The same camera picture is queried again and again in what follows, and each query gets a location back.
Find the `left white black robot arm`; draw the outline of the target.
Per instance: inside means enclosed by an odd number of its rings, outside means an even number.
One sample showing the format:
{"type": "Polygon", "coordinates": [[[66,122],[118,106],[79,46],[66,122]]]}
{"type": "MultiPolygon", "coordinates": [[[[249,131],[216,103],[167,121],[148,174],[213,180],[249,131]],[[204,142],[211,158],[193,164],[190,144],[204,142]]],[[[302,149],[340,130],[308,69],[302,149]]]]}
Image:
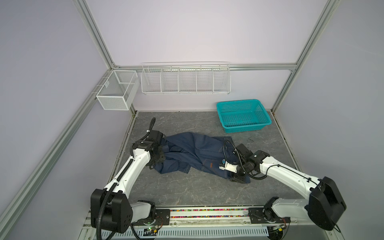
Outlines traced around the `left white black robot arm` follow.
{"type": "Polygon", "coordinates": [[[132,143],[130,156],[117,175],[103,188],[91,195],[91,225],[96,238],[103,238],[102,231],[109,231],[108,239],[116,233],[125,233],[133,223],[153,224],[157,220],[156,206],[151,201],[131,204],[129,196],[134,183],[145,167],[154,168],[166,159],[162,150],[163,133],[153,129],[152,118],[146,134],[132,143]]]}

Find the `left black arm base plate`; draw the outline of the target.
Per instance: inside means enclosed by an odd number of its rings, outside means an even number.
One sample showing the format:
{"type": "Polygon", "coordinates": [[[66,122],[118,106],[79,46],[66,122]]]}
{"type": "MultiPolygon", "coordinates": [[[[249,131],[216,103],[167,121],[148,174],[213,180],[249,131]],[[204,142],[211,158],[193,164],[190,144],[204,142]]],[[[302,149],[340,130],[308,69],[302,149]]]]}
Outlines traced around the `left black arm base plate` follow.
{"type": "Polygon", "coordinates": [[[156,209],[154,213],[150,213],[146,219],[133,222],[134,226],[168,226],[171,219],[170,209],[156,209]]]}

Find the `dark blue denim trousers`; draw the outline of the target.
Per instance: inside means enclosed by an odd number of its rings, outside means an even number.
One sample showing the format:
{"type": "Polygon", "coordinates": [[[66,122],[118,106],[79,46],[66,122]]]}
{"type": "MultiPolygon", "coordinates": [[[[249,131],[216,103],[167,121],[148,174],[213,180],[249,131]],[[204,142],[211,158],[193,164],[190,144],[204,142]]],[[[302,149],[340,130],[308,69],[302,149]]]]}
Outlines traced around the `dark blue denim trousers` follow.
{"type": "Polygon", "coordinates": [[[210,137],[192,132],[169,136],[162,140],[165,160],[156,163],[154,169],[160,174],[177,171],[187,174],[194,168],[232,182],[249,184],[249,177],[238,179],[235,173],[219,168],[223,160],[232,164],[239,162],[232,143],[231,137],[210,137]]]}

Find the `teal plastic basket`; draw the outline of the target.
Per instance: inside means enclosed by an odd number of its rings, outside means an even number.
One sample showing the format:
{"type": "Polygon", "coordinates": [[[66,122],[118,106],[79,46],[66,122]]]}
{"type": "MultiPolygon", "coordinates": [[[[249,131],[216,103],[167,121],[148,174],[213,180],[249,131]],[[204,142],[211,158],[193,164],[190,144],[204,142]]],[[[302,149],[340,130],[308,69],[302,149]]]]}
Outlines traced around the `teal plastic basket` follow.
{"type": "Polygon", "coordinates": [[[227,134],[258,131],[272,124],[267,110],[258,100],[219,102],[217,112],[227,134]]]}

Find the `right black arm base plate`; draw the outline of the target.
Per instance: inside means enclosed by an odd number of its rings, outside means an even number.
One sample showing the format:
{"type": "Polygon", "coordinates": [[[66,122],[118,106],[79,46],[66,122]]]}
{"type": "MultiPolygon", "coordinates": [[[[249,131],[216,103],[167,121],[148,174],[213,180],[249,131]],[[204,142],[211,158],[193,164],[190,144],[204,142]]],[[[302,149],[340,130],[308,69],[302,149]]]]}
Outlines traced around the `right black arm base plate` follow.
{"type": "Polygon", "coordinates": [[[248,214],[252,224],[290,224],[291,218],[278,217],[273,211],[264,208],[249,208],[248,214]]]}

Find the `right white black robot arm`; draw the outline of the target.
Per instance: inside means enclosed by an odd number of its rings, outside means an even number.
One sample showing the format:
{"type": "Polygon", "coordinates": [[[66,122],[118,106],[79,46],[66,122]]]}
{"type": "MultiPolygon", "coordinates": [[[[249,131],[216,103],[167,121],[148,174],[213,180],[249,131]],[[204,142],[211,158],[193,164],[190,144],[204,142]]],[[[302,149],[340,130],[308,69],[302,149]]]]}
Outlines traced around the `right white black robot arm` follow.
{"type": "Polygon", "coordinates": [[[312,221],[326,231],[339,228],[337,222],[347,206],[331,178],[307,175],[264,151],[253,153],[245,145],[235,146],[228,140],[223,143],[223,154],[220,169],[233,173],[234,181],[245,183],[249,179],[261,181],[273,178],[302,196],[301,200],[272,197],[261,213],[254,213],[255,217],[268,223],[285,218],[302,219],[312,221]]]}

